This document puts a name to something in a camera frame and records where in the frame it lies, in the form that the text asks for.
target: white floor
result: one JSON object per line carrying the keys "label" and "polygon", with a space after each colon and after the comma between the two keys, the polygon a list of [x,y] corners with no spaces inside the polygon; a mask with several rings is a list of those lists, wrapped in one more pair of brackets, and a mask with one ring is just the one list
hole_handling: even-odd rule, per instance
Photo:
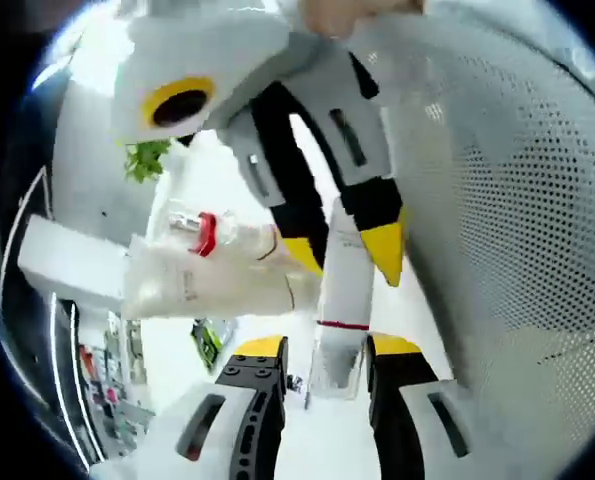
{"label": "white floor", "polygon": [[[294,129],[315,174],[324,208],[329,212],[336,195],[330,174],[303,124],[294,125]],[[230,151],[216,143],[210,133],[196,139],[188,161],[190,165],[181,182],[183,188],[175,187],[176,197],[216,213],[231,210],[247,222],[270,220],[268,212],[255,202],[239,177]],[[289,337],[289,372],[306,377],[314,332],[314,319],[309,317],[241,317],[222,362],[245,340],[282,334]],[[190,336],[192,322],[190,318],[155,318],[142,323],[144,358],[155,412],[161,412],[194,383],[213,380],[205,372]],[[451,378],[432,314],[406,259],[398,288],[388,287],[380,274],[375,277],[371,330],[417,343],[437,375]],[[277,478],[379,478],[379,461],[368,423],[365,375],[362,382],[355,400],[313,398],[307,411],[303,410],[303,397],[289,393]]]}

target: white plastic bag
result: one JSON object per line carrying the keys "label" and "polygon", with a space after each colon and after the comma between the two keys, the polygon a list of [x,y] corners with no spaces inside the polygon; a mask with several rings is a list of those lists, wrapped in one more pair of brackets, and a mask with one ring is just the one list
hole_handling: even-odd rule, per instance
{"label": "white plastic bag", "polygon": [[316,301],[312,279],[211,260],[175,243],[134,236],[129,257],[121,311],[126,319],[277,315]]}

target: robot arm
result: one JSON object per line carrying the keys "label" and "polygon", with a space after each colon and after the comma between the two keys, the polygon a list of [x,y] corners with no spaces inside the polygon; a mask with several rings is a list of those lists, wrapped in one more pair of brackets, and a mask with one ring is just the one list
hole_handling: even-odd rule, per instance
{"label": "robot arm", "polygon": [[[383,480],[521,478],[477,418],[468,391],[454,380],[437,381],[415,344],[374,333],[366,349],[369,420]],[[91,478],[275,478],[287,353],[286,337],[244,343],[214,384],[193,387],[151,421],[136,450],[94,465]]]}
{"label": "robot arm", "polygon": [[286,337],[247,342],[214,384],[156,416],[129,456],[91,468],[98,480],[270,479],[284,428]]}
{"label": "robot arm", "polygon": [[121,141],[217,129],[288,250],[321,273],[328,232],[290,128],[289,115],[299,114],[371,258],[398,285],[402,202],[370,101],[378,88],[349,52],[254,0],[250,8],[229,0],[160,5],[130,20],[127,31],[134,51],[119,69],[113,98]]}

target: black stripe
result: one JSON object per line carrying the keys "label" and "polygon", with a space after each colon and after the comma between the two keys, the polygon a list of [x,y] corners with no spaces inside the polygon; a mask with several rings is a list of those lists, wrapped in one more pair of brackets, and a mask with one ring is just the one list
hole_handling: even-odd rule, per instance
{"label": "black stripe", "polygon": [[233,445],[229,480],[271,480],[285,424],[288,339],[276,357],[233,355],[215,383],[255,390]]}
{"label": "black stripe", "polygon": [[393,179],[373,178],[346,187],[341,195],[346,212],[352,215],[360,231],[398,220],[402,201]]}
{"label": "black stripe", "polygon": [[379,94],[379,86],[377,85],[377,82],[373,80],[373,77],[368,73],[368,70],[366,70],[362,63],[357,60],[357,57],[352,53],[350,54],[350,59],[353,63],[353,70],[357,77],[357,83],[359,83],[359,92],[361,93],[361,96],[366,100],[376,97]]}
{"label": "black stripe", "polygon": [[399,388],[437,381],[421,353],[376,355],[373,338],[366,342],[370,392],[370,425],[379,455],[381,478],[423,480],[424,458],[417,428]]}
{"label": "black stripe", "polygon": [[326,163],[328,164],[330,173],[333,176],[335,185],[337,185],[337,188],[340,191],[342,191],[345,188],[345,184],[342,179],[341,172],[339,171],[339,166],[337,165],[335,155],[333,155],[333,151],[330,148],[330,145],[328,145],[328,141],[326,140],[326,137],[317,125],[317,122],[315,122],[308,110],[306,110],[306,107],[299,103],[299,101],[295,97],[293,97],[292,94],[283,85],[279,84],[279,87],[281,87],[284,90],[283,95],[287,99],[291,112],[296,113],[301,117],[301,119],[308,127],[308,130],[310,130],[310,133],[312,133],[313,137],[315,137],[315,141],[317,142],[317,145],[319,146],[321,153],[324,155],[324,158],[326,159]]}
{"label": "black stripe", "polygon": [[348,152],[350,153],[350,158],[352,159],[355,166],[362,167],[366,165],[368,160],[366,160],[366,155],[361,148],[359,138],[357,138],[357,134],[355,133],[352,125],[348,123],[344,112],[339,108],[334,108],[328,113],[328,115],[344,139],[346,148],[348,148]]}
{"label": "black stripe", "polygon": [[328,225],[321,208],[308,205],[278,205],[270,208],[283,238],[307,238],[318,265],[324,268]]}

